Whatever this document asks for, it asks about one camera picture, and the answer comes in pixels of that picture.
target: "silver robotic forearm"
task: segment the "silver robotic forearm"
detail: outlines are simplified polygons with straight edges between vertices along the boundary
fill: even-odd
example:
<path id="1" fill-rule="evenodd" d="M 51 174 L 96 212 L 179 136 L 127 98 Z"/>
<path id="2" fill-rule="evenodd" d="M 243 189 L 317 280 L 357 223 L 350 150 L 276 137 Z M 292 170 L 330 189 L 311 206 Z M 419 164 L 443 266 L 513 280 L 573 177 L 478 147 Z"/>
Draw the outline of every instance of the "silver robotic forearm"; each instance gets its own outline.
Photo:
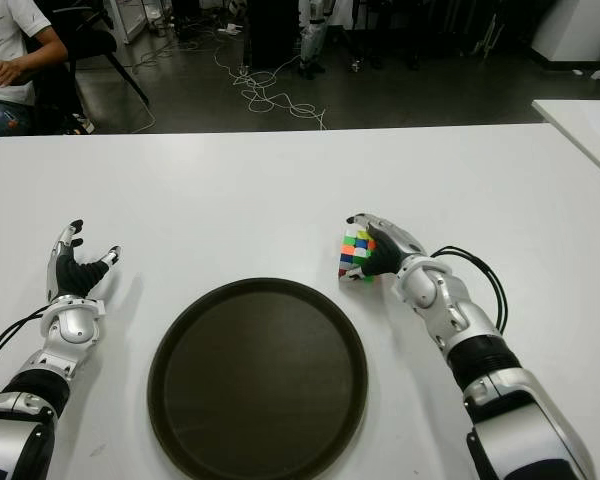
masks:
<path id="1" fill-rule="evenodd" d="M 345 280 L 396 273 L 394 293 L 424 319 L 463 391 L 474 423 L 467 444 L 481 480 L 595 479 L 578 434 L 521 367 L 462 280 L 390 222 L 368 214 L 349 222 L 366 227 L 378 249 Z"/>
<path id="2" fill-rule="evenodd" d="M 44 345 L 0 392 L 0 480 L 42 480 L 54 446 L 58 418 L 69 400 L 77 369 L 98 341 L 101 300 L 84 298 L 120 256 L 112 248 L 97 262 L 80 265 L 73 259 L 72 240 L 82 222 L 67 227 L 49 261 L 47 294 L 40 331 Z"/>

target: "human hand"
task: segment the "human hand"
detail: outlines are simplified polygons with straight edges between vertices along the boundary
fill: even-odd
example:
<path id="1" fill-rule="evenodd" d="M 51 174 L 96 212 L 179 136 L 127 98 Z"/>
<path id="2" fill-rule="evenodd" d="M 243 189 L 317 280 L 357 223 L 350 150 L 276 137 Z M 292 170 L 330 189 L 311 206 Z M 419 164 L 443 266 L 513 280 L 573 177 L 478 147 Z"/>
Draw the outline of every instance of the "human hand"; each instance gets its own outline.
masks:
<path id="1" fill-rule="evenodd" d="M 18 59 L 0 60 L 0 87 L 12 85 L 23 71 Z"/>

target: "colorful cube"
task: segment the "colorful cube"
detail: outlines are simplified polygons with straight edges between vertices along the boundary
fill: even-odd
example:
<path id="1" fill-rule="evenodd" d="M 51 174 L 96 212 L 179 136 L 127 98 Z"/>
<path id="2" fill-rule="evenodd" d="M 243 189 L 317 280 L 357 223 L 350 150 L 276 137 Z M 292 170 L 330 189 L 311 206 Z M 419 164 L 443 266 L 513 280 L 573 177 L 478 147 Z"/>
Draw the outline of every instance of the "colorful cube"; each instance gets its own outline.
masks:
<path id="1" fill-rule="evenodd" d="M 338 269 L 338 277 L 343 276 L 349 270 L 357 268 L 367 261 L 371 253 L 376 248 L 376 242 L 362 227 L 347 228 L 347 231 L 342 241 L 340 249 L 340 265 Z M 373 277 L 364 279 L 372 281 Z"/>

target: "concrete floor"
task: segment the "concrete floor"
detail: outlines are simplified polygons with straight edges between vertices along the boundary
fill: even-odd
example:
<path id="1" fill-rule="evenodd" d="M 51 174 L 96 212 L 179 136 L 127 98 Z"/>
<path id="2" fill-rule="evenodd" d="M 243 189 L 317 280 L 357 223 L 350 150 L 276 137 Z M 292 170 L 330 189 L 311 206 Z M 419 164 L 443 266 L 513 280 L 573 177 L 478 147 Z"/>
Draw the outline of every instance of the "concrete floor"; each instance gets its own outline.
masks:
<path id="1" fill-rule="evenodd" d="M 155 125 L 144 133 L 310 130 L 314 119 L 300 119 L 276 108 L 252 113 L 227 70 L 242 58 L 241 36 L 220 43 L 211 34 L 199 38 L 197 50 L 164 51 L 155 64 L 135 69 L 148 95 Z M 120 48 L 124 65 L 172 41 L 146 31 L 131 46 Z M 541 117 L 531 108 L 536 98 L 600 99 L 600 81 L 572 72 L 551 72 L 519 52 L 493 54 L 487 61 L 459 56 L 424 59 L 410 71 L 397 53 L 390 53 L 382 70 L 368 64 L 353 73 L 351 58 L 340 42 L 328 41 L 321 62 L 327 73 L 302 79 L 295 65 L 278 74 L 269 95 L 286 92 L 296 103 L 326 110 L 329 129 L 420 127 L 531 123 Z M 129 133 L 151 122 L 134 91 L 105 59 L 78 64 L 78 85 L 96 133 Z"/>

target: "white table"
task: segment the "white table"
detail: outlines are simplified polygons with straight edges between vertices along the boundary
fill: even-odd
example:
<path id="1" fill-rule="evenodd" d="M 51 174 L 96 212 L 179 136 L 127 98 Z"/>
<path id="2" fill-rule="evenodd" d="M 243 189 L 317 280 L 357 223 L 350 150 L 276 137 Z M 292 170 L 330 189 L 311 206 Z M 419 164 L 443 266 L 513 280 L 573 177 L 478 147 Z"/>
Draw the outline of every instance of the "white table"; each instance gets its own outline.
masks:
<path id="1" fill-rule="evenodd" d="M 600 100 L 535 100 L 533 107 L 600 167 Z"/>
<path id="2" fill-rule="evenodd" d="M 87 257 L 124 248 L 94 290 L 104 339 L 61 418 L 49 478 L 179 479 L 154 439 L 147 372 L 176 316 L 258 276 L 328 295 L 369 361 L 364 422 L 329 480 L 465 480 L 470 423 L 422 321 L 391 281 L 336 281 L 344 219 L 381 214 L 431 250 L 465 247 L 504 283 L 506 339 L 587 443 L 600 478 L 600 171 L 550 125 L 0 140 L 0 332 L 44 303 L 59 230 Z M 473 266 L 451 265 L 495 311 Z M 28 327 L 0 385 L 41 345 Z"/>

